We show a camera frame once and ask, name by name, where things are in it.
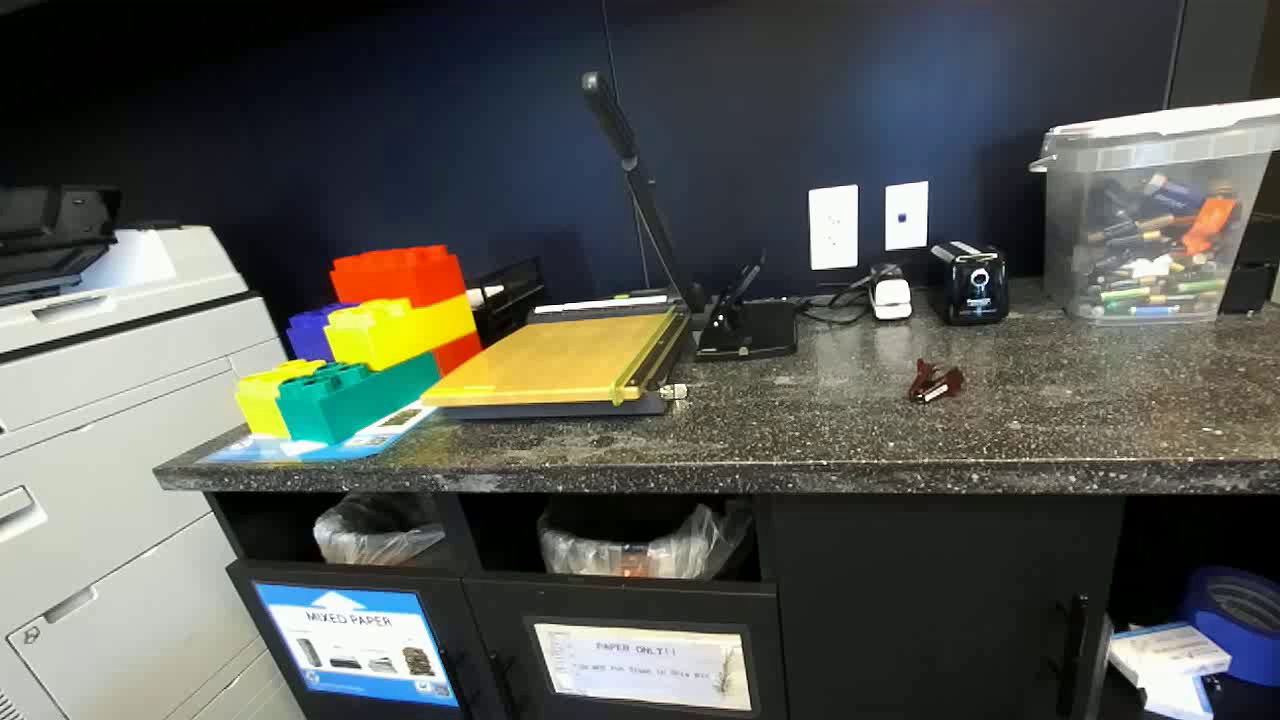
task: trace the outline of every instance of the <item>printer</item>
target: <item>printer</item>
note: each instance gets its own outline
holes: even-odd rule
[[[199,223],[94,187],[0,190],[0,714],[299,714],[205,496],[152,466],[237,429],[284,360]]]

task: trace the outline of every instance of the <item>wall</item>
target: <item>wall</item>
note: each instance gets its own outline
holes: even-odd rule
[[[833,179],[878,187],[878,256],[881,182],[913,175],[933,179],[938,235],[996,239],[1035,271],[1043,129],[1155,108],[1178,17],[1168,0],[383,2],[179,60],[167,38],[152,62],[36,90],[4,112],[0,179],[105,179],[134,218],[215,218],[278,306],[320,301],[333,250],[413,239],[454,239],[471,271],[538,250],[558,290],[618,290],[645,285],[636,223],[577,97],[583,67],[611,67],[710,285],[767,250],[760,288],[814,288],[804,187]]]

